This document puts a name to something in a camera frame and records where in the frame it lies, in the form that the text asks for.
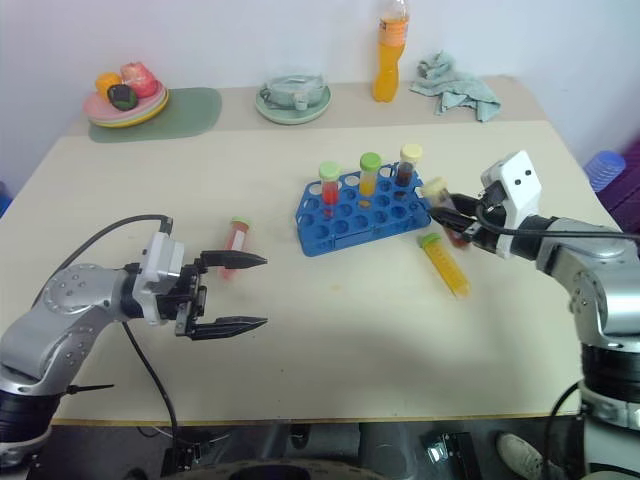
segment table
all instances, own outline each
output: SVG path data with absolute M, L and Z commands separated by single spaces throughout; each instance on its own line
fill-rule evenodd
M 116 219 L 171 215 L 173 238 L 186 243 L 190 261 L 220 247 L 230 218 L 243 215 L 253 221 L 248 249 L 269 264 L 230 284 L 209 274 L 202 320 L 246 314 L 267 316 L 267 325 L 192 342 L 174 337 L 172 324 L 130 322 L 182 423 L 547 412 L 580 377 L 579 344 L 567 295 L 532 263 L 452 250 L 472 284 L 471 297 L 460 301 L 418 248 L 418 232 L 316 258 L 302 254 L 295 233 L 303 186 L 320 162 L 355 171 L 363 152 L 394 161 L 409 142 L 424 146 L 423 178 L 444 176 L 452 192 L 468 194 L 480 190 L 485 168 L 525 149 L 543 184 L 542 215 L 614 225 L 531 95 L 513 79 L 489 83 L 506 105 L 487 124 L 470 111 L 436 117 L 433 99 L 404 89 L 397 103 L 380 105 L 365 85 L 336 85 L 326 116 L 298 127 L 259 117 L 247 89 L 221 91 L 219 124 L 193 138 L 97 144 L 86 124 L 74 126 L 0 221 L 1 330 L 29 308 L 61 259 Z M 155 228 L 123 228 L 82 260 L 136 261 Z M 116 387 L 64 398 L 57 423 L 167 420 L 119 325 L 101 334 L 75 383 Z

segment blue container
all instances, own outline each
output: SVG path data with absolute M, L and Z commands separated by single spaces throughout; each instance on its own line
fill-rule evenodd
M 589 183 L 594 192 L 605 189 L 626 168 L 627 163 L 622 155 L 604 150 L 593 157 L 584 166 L 584 171 L 589 177 Z
M 362 197 L 358 192 L 360 172 L 342 175 L 339 203 L 331 207 L 322 202 L 320 182 L 308 184 L 296 212 L 304 254 L 315 257 L 429 225 L 429 203 L 419 188 L 422 180 L 414 171 L 408 187 L 396 186 L 397 166 L 380 168 L 373 197 Z M 383 176 L 385 171 L 391 176 Z M 363 208 L 362 201 L 369 201 L 370 206 Z

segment red liquid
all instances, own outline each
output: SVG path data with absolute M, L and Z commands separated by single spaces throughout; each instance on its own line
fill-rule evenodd
M 322 201 L 325 205 L 337 205 L 338 195 L 338 182 L 325 182 L 322 184 Z
M 469 245 L 471 245 L 469 242 L 466 242 L 464 238 L 462 238 L 461 233 L 454 232 L 453 230 L 450 230 L 448 228 L 445 228 L 444 231 L 447 234 L 447 237 L 449 237 L 449 240 L 451 240 L 451 243 L 454 247 L 467 248 Z
M 231 222 L 231 231 L 227 236 L 227 241 L 224 244 L 225 250 L 244 250 L 244 242 L 247 239 L 247 232 L 249 231 L 249 225 L 244 222 Z M 235 274 L 236 270 L 229 270 L 224 267 L 218 267 L 218 273 L 225 280 L 231 280 L 231 277 Z

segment yellow liquid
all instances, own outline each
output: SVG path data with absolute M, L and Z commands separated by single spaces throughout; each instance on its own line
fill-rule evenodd
M 370 197 L 376 191 L 376 177 L 363 178 L 360 182 L 360 195 Z
M 376 192 L 376 180 L 377 173 L 365 173 L 360 174 L 360 195 L 363 197 L 371 197 Z M 369 200 L 360 200 L 361 208 L 369 208 L 371 202 Z
M 426 244 L 424 251 L 456 297 L 466 297 L 469 295 L 471 286 L 469 285 L 467 277 L 464 276 L 464 273 L 462 273 L 456 261 L 442 246 L 440 240 Z
M 385 20 L 387 25 L 394 28 L 394 24 L 406 23 L 407 18 Z M 379 73 L 373 84 L 373 98 L 377 102 L 391 102 L 398 90 L 398 60 L 404 52 L 404 42 L 401 45 L 390 46 L 378 41 Z

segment robotic arm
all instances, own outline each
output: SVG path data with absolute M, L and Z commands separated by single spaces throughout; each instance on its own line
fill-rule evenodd
M 248 268 L 267 261 L 237 251 L 205 251 L 183 265 L 184 245 L 167 232 L 153 235 L 140 263 L 118 270 L 77 264 L 56 272 L 31 311 L 0 339 L 0 468 L 19 464 L 46 441 L 51 417 L 68 393 L 106 388 L 70 385 L 100 332 L 112 322 L 145 318 L 176 322 L 176 336 L 226 338 L 266 323 L 265 318 L 224 317 L 198 324 L 208 267 Z
M 567 290 L 582 344 L 587 471 L 637 474 L 640 260 L 635 242 L 604 227 L 538 216 L 540 182 L 526 152 L 497 162 L 483 173 L 482 183 L 480 200 L 452 195 L 457 211 L 433 208 L 431 216 L 484 250 L 535 261 Z M 594 238 L 594 232 L 601 237 Z

